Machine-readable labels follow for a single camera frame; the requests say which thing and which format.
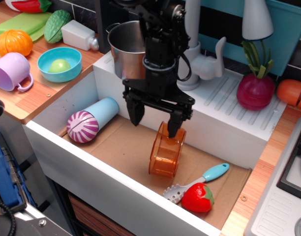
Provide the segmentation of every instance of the red pepper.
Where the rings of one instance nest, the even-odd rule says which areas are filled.
[[[52,4],[49,0],[13,1],[12,5],[17,10],[25,13],[40,13],[48,10]]]

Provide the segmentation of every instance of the white stove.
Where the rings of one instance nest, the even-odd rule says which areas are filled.
[[[244,232],[245,236],[301,236],[301,118]]]

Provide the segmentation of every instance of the toy strawberry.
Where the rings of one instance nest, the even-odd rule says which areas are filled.
[[[194,212],[207,212],[214,205],[214,198],[210,188],[204,183],[191,186],[182,198],[182,206]]]

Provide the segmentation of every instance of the toy spatula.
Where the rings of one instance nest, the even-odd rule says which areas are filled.
[[[229,164],[223,163],[217,166],[213,166],[212,168],[208,169],[201,177],[199,177],[197,180],[193,181],[192,183],[186,185],[186,186],[180,186],[179,184],[176,184],[176,186],[171,186],[167,188],[167,190],[164,191],[164,198],[168,199],[169,201],[177,204],[180,202],[182,197],[184,196],[185,192],[194,184],[196,183],[204,183],[206,181],[211,181],[213,179],[216,179],[226,173],[229,169]]]

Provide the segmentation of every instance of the lilac cup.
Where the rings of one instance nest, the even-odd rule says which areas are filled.
[[[30,84],[22,87],[20,83],[29,78]],[[20,53],[8,53],[0,58],[0,88],[6,91],[13,91],[16,86],[20,92],[31,88],[33,77],[30,73],[30,64],[26,57]]]

